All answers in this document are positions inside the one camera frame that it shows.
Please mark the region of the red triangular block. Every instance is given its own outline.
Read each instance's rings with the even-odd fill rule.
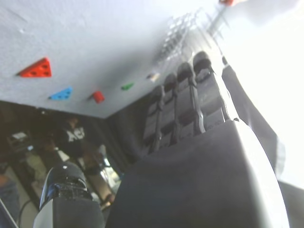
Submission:
[[[21,75],[21,77],[51,77],[52,72],[49,60],[47,58],[43,58],[22,70],[19,75]]]

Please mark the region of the red block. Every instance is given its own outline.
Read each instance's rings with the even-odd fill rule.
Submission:
[[[47,58],[43,58],[22,70],[19,75],[21,75],[21,77],[51,77],[52,72],[49,60]]]
[[[95,93],[93,93],[93,98],[96,101],[96,103],[100,103],[105,100],[104,95],[100,91],[96,91]]]

